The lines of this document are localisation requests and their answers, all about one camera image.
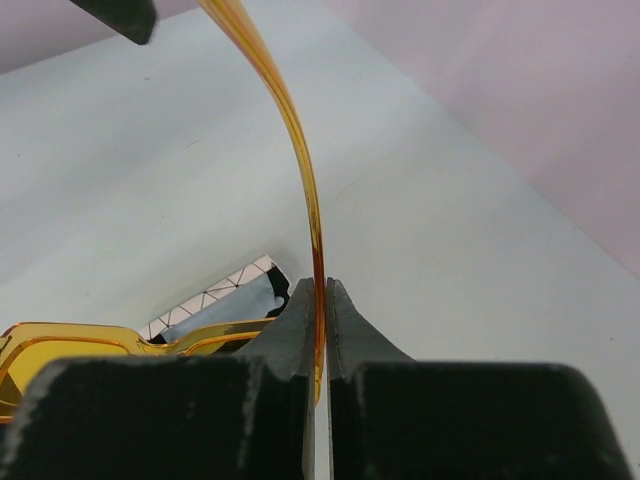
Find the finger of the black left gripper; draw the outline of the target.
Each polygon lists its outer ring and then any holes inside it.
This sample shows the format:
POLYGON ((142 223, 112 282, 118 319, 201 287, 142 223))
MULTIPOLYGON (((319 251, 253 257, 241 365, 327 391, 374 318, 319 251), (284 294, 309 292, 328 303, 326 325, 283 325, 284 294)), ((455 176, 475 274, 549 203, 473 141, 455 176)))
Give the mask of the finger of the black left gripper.
POLYGON ((137 45, 150 42, 158 21, 152 0, 72 0, 72 3, 137 45))

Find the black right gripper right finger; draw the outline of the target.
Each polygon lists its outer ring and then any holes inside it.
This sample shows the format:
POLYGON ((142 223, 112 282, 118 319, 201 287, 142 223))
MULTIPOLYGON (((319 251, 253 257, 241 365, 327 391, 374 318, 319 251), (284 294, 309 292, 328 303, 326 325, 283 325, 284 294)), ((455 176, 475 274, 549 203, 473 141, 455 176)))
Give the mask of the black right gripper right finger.
POLYGON ((326 287, 335 479, 628 479, 604 404, 554 363, 418 361, 326 287))

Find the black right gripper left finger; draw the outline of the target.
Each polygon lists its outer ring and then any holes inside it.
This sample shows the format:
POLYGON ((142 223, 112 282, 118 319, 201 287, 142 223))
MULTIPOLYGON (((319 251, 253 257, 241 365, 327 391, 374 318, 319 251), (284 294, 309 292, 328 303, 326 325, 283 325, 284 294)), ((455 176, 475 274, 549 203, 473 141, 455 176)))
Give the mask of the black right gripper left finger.
POLYGON ((310 479, 315 294, 232 354, 47 365, 1 448, 5 479, 310 479))

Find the white geometric glasses case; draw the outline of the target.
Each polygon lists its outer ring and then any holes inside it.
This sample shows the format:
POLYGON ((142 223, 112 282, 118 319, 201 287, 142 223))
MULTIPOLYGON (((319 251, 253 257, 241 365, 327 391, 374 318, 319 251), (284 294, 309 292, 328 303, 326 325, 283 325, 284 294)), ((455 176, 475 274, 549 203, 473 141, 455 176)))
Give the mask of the white geometric glasses case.
POLYGON ((290 281, 265 255, 183 301, 138 330, 163 344, 210 325, 276 317, 286 307, 290 281))

